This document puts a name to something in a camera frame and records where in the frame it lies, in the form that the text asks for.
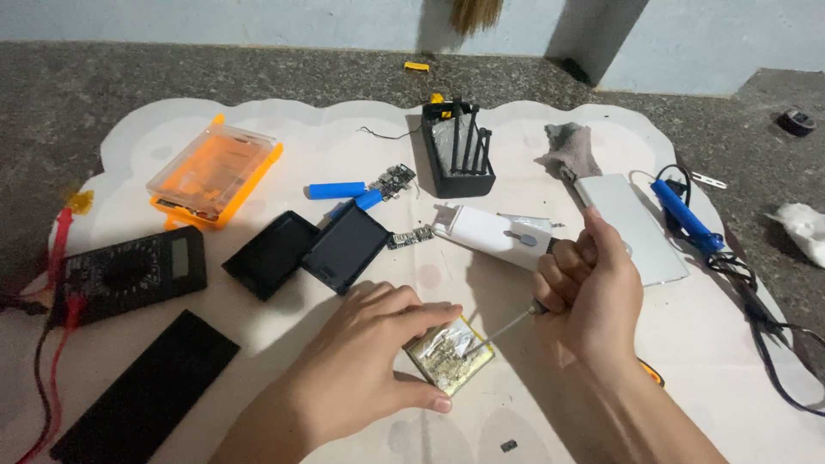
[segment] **broom bristles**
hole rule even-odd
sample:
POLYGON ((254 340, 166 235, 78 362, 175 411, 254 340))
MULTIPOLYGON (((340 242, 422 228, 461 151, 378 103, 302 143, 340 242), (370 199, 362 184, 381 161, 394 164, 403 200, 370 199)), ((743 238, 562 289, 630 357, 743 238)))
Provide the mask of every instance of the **broom bristles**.
POLYGON ((495 26, 503 6, 504 0, 453 0, 450 24, 462 36, 475 34, 479 27, 495 26))

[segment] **concrete floor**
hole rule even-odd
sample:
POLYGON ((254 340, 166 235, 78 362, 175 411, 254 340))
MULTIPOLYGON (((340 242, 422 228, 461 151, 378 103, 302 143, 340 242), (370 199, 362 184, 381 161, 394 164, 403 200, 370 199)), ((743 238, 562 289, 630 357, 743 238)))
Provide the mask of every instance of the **concrete floor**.
MULTIPOLYGON (((293 50, 202 45, 0 43, 0 289, 19 289, 45 256, 66 191, 102 169, 101 141, 121 118, 171 97, 226 105, 284 98, 326 107, 380 100, 414 107, 430 93, 482 107, 533 100, 641 112, 695 171, 726 182, 706 189, 787 318, 825 334, 825 270, 762 213, 785 202, 825 211, 825 129, 796 139, 771 118, 794 104, 825 121, 825 74, 764 69, 732 98, 594 92, 545 59, 293 50), (432 72, 402 71, 405 59, 432 72)), ((825 378, 825 350, 809 344, 825 378)))

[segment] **white mat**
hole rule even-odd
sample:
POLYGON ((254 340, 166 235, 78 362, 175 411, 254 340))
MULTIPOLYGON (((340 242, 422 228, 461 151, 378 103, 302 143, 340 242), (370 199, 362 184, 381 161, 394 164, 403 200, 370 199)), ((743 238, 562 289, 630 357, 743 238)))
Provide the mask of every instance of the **white mat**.
MULTIPOLYGON (((420 135, 380 140, 356 132, 365 125, 379 134, 400 135, 418 126, 420 107, 346 102, 318 109, 268 100, 227 108, 203 100, 165 100, 129 114, 104 140, 106 172, 84 187, 96 191, 96 200, 90 215, 76 218, 68 253, 162 231, 164 216, 149 205, 144 185, 220 112, 230 125, 275 136, 285 151, 227 228, 205 232, 209 287, 81 328, 69 340, 59 368, 65 431, 184 308, 242 346, 152 462, 207 460, 240 410, 289 365, 337 307, 332 291, 304 271, 263 304, 220 268, 282 211, 295 210, 318 223, 337 204, 307 200, 303 187, 371 182, 387 167, 405 163, 419 174, 420 198, 413 188, 370 214, 388 230, 407 232, 431 222, 433 205, 442 202, 431 196, 420 135)), ((534 162, 549 147, 544 126, 568 121, 592 128, 602 171, 629 176, 658 204, 648 187, 649 174, 674 162, 673 147, 647 118, 619 107, 585 105, 565 112, 535 102, 479 113, 479 125, 493 131, 490 159, 498 179, 489 195, 463 203, 550 217, 568 225, 556 230, 557 236, 575 239, 582 219, 573 199, 534 162)), ((694 212, 721 233, 707 196, 699 188, 694 192, 694 212)), ((825 419, 794 410, 776 394, 740 309, 693 258, 686 261, 690 277, 645 289, 636 336, 639 356, 664 376, 667 391, 732 462, 822 462, 825 419)), ((528 277, 511 264, 436 238, 383 251, 361 280, 409 284, 424 301, 459 302, 473 326, 490 334, 529 304, 528 277)), ((781 318, 773 299, 765 291, 761 296, 781 318)), ((10 311, 0 316, 4 461, 19 457, 34 442, 42 421, 31 377, 37 328, 30 319, 10 311)), ((307 461, 570 462, 597 456, 592 449, 598 437, 575 419, 572 402, 546 378, 531 329, 525 321, 500 339, 497 357, 456 395, 450 414, 406 410, 329 443, 307 461), (510 439, 519 446, 503 454, 499 445, 510 439)), ((52 335, 44 353, 53 352, 57 338, 52 335)), ((822 402, 822 386, 796 357, 768 343, 789 392, 805 404, 822 402)), ((403 353, 395 366, 417 373, 403 353)))

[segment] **silver power bank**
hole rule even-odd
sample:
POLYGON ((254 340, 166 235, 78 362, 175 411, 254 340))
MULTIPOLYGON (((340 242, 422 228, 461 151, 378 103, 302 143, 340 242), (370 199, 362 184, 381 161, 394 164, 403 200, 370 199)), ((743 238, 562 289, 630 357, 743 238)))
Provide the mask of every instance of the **silver power bank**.
POLYGON ((619 231, 629 245, 642 285, 672 282, 690 275, 656 220, 622 174, 580 178, 574 184, 586 206, 619 231))

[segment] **digital multimeter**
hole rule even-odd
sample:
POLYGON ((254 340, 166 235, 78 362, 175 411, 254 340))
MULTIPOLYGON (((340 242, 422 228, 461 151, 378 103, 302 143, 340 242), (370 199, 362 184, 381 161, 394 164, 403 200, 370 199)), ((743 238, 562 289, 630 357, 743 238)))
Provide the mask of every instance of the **digital multimeter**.
POLYGON ((65 324, 72 294, 86 302, 78 321, 83 325, 204 288, 203 234, 190 225, 67 257, 52 320, 65 324))

